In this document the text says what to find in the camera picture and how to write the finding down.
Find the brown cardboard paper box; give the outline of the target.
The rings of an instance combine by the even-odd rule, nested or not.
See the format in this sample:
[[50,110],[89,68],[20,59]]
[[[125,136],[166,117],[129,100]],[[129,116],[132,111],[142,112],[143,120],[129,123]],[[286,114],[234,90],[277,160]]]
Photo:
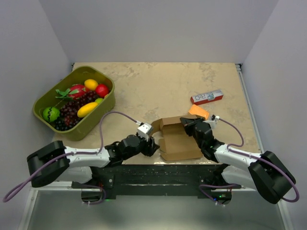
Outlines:
[[151,135],[160,131],[159,139],[161,157],[166,161],[181,161],[199,159],[202,157],[193,137],[186,134],[180,121],[181,116],[160,118],[151,123]]

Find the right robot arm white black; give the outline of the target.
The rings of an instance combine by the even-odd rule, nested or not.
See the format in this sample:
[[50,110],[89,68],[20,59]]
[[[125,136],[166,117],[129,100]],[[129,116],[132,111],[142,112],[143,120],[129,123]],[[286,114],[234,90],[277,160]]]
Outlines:
[[219,188],[241,185],[254,189],[271,204],[280,200],[297,202],[300,196],[296,180],[280,159],[271,151],[252,153],[240,150],[243,143],[237,145],[218,141],[213,136],[212,128],[220,120],[219,116],[209,121],[180,118],[186,134],[195,139],[204,157],[224,166],[213,177],[214,184]]

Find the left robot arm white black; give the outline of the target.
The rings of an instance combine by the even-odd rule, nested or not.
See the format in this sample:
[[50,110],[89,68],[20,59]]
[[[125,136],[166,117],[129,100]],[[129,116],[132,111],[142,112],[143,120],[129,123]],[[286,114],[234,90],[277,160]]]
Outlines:
[[102,149],[76,149],[54,141],[27,157],[31,185],[34,188],[49,185],[76,168],[78,172],[70,175],[69,180],[94,188],[99,184],[99,176],[91,171],[92,167],[119,166],[139,153],[151,157],[159,148],[153,137],[145,139],[138,135],[129,135]]

